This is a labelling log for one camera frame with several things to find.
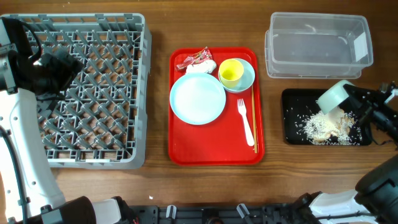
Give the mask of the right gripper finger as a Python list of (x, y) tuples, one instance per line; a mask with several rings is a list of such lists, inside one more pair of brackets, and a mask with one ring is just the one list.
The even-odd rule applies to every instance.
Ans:
[(360, 88), (350, 84), (344, 84), (343, 89), (348, 94), (348, 99), (356, 98), (363, 104), (367, 104), (367, 107), (371, 107), (373, 103), (369, 100), (373, 93), (372, 90)]
[(367, 119), (367, 104), (363, 104), (356, 98), (350, 98), (349, 102), (351, 103), (353, 109), (354, 109), (354, 114), (356, 116), (357, 122), (358, 123), (365, 123)]

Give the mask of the mint green bowl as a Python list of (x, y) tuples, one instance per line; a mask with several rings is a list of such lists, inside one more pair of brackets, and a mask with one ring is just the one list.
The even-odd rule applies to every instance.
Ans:
[(323, 114), (328, 114), (349, 97), (344, 89), (345, 85), (353, 86), (351, 82), (341, 80), (318, 98), (317, 105)]

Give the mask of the rice food waste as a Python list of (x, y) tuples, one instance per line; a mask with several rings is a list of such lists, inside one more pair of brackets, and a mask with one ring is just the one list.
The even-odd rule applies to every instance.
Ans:
[(339, 107), (328, 114), (322, 111), (298, 114), (291, 125), (287, 130), (292, 136), (286, 139), (299, 144), (355, 146), (363, 141), (353, 112), (347, 113)]

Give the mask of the yellow plastic cup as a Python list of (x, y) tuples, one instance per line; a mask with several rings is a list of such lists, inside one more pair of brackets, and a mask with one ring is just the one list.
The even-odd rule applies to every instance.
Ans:
[(220, 81), (226, 88), (235, 87), (243, 73), (243, 64), (234, 58), (224, 60), (219, 66)]

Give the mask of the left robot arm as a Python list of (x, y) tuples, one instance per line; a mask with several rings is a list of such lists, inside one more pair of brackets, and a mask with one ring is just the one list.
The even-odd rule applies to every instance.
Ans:
[(8, 223), (139, 223), (121, 197), (66, 201), (50, 169), (37, 112), (51, 112), (83, 64), (64, 50), (33, 51), (28, 23), (1, 18), (1, 178)]

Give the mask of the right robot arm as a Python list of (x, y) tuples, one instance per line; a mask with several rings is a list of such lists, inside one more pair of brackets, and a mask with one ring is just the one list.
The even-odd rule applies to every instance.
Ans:
[[(323, 113), (345, 100), (354, 107), (360, 124), (374, 123), (397, 141), (397, 112), (388, 102), (397, 96), (395, 83), (368, 90), (342, 80), (318, 99)], [(363, 176), (353, 190), (338, 194), (304, 194), (291, 209), (305, 223), (397, 223), (397, 157)]]

